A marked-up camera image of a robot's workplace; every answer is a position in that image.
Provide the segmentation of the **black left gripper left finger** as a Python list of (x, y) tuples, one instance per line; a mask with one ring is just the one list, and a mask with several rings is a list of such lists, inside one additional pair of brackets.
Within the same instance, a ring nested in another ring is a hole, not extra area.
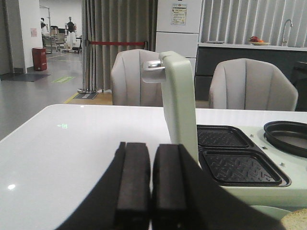
[(150, 176), (146, 145), (121, 142), (103, 176), (58, 229), (148, 229)]

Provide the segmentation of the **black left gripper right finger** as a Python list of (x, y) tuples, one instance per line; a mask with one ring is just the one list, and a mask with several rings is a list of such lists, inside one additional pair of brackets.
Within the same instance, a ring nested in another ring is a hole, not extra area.
[(181, 144), (161, 144), (153, 164), (154, 230), (282, 230), (220, 187)]

